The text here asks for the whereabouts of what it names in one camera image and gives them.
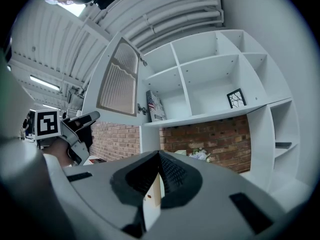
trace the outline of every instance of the white shelving unit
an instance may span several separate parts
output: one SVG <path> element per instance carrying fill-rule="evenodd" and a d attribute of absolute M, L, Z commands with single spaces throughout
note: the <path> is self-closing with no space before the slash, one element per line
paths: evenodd
<path fill-rule="evenodd" d="M 123 53 L 117 53 L 121 42 L 127 45 Z M 128 106 L 135 111 L 138 103 L 147 108 L 146 91 L 152 90 L 160 97 L 167 120 L 150 122 L 150 117 L 142 113 L 125 114 L 97 105 L 99 91 L 105 83 L 104 75 L 113 60 L 120 63 L 119 70 L 130 75 L 130 71 L 135 70 L 122 69 L 125 63 L 121 60 L 128 62 L 130 58 L 129 61 L 133 62 L 133 54 L 139 54 L 140 59 L 136 57 L 136 61 L 139 60 L 134 85 L 136 98 Z M 239 88 L 246 105 L 230 108 L 227 94 Z M 121 99 L 123 95 L 122 90 L 117 89 L 111 97 Z M 243 30 L 187 36 L 146 55 L 123 39 L 120 33 L 117 34 L 101 57 L 84 99 L 82 112 L 93 109 L 100 112 L 102 120 L 140 125 L 141 152 L 160 149 L 160 127 L 190 125 L 247 114 L 251 134 L 251 170 L 243 176 L 270 193 L 286 210 L 304 201 L 308 194 L 308 186 L 296 180 L 300 133 L 290 89 L 270 55 Z M 292 145 L 288 150 L 277 149 L 276 142 L 292 142 Z M 286 196 L 297 189 L 303 190 L 304 194 L 296 195 L 289 204 L 285 203 Z"/>

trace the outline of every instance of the ceiling beam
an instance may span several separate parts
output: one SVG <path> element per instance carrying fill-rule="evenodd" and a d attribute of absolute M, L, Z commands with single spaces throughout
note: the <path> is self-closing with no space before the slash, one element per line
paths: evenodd
<path fill-rule="evenodd" d="M 88 19 L 83 26 L 83 29 L 88 31 L 99 41 L 102 41 L 104 44 L 108 45 L 112 40 L 113 36 L 105 31 L 101 26 L 94 23 L 91 19 Z"/>
<path fill-rule="evenodd" d="M 36 70 L 39 73 L 47 74 L 61 82 L 65 82 L 69 85 L 75 86 L 77 88 L 81 88 L 84 84 L 84 82 L 74 79 L 68 75 L 64 75 L 62 80 L 62 74 L 54 69 L 51 69 L 47 66 L 41 65 L 37 62 L 32 61 L 31 59 L 25 58 L 21 55 L 18 55 L 16 53 L 12 54 L 11 60 L 9 61 L 9 65 L 13 64 L 16 65 L 22 69 L 28 70 L 28 68 L 31 68 L 32 70 Z"/>
<path fill-rule="evenodd" d="M 90 18 L 82 21 L 79 17 L 75 16 L 70 11 L 62 8 L 61 6 L 53 6 L 52 7 L 57 13 L 59 13 L 62 17 L 66 17 L 70 19 L 73 23 L 79 25 L 79 27 L 83 28 L 85 31 L 89 32 L 99 41 L 108 45 L 112 40 L 113 36 L 105 31 L 101 26 L 93 22 Z"/>
<path fill-rule="evenodd" d="M 54 104 L 48 103 L 48 102 L 46 102 L 46 101 L 44 101 L 44 100 L 38 100 L 38 102 L 35 102 L 34 105 L 40 107 L 41 110 L 50 110 L 51 108 L 42 106 L 42 104 L 40 104 L 39 102 L 41 102 L 42 104 L 45 104 L 45 105 L 48 105 L 48 106 L 57 108 L 57 109 L 61 109 L 61 111 L 67 111 L 67 110 L 68 110 L 67 107 L 59 106 L 59 105 L 54 105 Z"/>
<path fill-rule="evenodd" d="M 33 85 L 29 85 L 29 84 L 25 84 L 23 83 L 22 86 L 24 88 L 26 88 L 27 91 L 32 91 L 32 92 L 35 92 L 35 93 L 38 93 L 38 94 L 42 94 L 42 95 L 45 95 L 45 96 L 49 96 L 51 98 L 55 98 L 57 100 L 61 100 L 61 101 L 64 101 L 64 102 L 67 102 L 68 99 L 64 96 L 61 97 L 60 94 L 56 94 L 54 92 L 50 92 L 50 91 L 47 91 L 47 90 L 44 90 L 44 89 L 41 89 L 39 87 L 35 87 Z"/>

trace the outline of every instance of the picture frame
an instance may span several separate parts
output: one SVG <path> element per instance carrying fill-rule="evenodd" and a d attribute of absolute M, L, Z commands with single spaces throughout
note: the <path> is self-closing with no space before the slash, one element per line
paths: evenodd
<path fill-rule="evenodd" d="M 247 105 L 245 97 L 240 88 L 228 93 L 226 96 L 232 109 L 244 107 Z"/>

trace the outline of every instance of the white wall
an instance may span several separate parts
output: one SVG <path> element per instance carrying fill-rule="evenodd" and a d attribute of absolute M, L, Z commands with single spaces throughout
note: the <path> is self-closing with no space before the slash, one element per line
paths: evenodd
<path fill-rule="evenodd" d="M 292 92 L 300 127 L 296 178 L 312 186 L 320 168 L 320 63 L 316 41 L 289 0 L 222 0 L 222 8 L 226 27 L 248 32 L 280 67 Z"/>

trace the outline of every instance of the black picture frame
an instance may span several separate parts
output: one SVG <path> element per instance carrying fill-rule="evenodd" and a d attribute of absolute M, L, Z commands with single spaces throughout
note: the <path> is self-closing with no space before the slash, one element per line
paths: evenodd
<path fill-rule="evenodd" d="M 234 105 L 232 104 L 232 100 L 231 100 L 231 96 L 232 96 L 233 94 L 236 94 L 236 93 L 240 93 L 240 96 L 241 96 L 241 100 L 242 100 L 242 102 L 243 102 L 243 105 L 244 105 L 244 106 L 247 105 L 246 100 L 245 100 L 245 97 L 244 97 L 241 89 L 239 88 L 239 89 L 236 89 L 236 90 L 234 90 L 233 92 L 230 92 L 230 93 L 228 93 L 228 94 L 226 95 L 227 98 L 228 98 L 230 107 L 231 107 L 232 109 L 233 109 L 233 108 L 239 108 L 239 106 L 234 106 Z"/>

